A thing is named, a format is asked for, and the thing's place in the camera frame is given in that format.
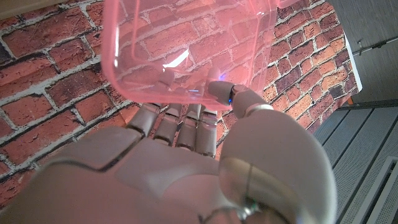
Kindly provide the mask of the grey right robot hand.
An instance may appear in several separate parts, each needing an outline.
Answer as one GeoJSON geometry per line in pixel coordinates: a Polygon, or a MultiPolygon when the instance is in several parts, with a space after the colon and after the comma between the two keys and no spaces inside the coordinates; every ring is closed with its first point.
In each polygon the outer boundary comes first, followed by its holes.
{"type": "Polygon", "coordinates": [[[215,81],[208,93],[237,117],[219,159],[216,115],[188,129],[149,130],[144,105],[125,127],[62,149],[1,214],[2,223],[334,223],[336,184],[322,145],[291,116],[242,85],[215,81]]]}

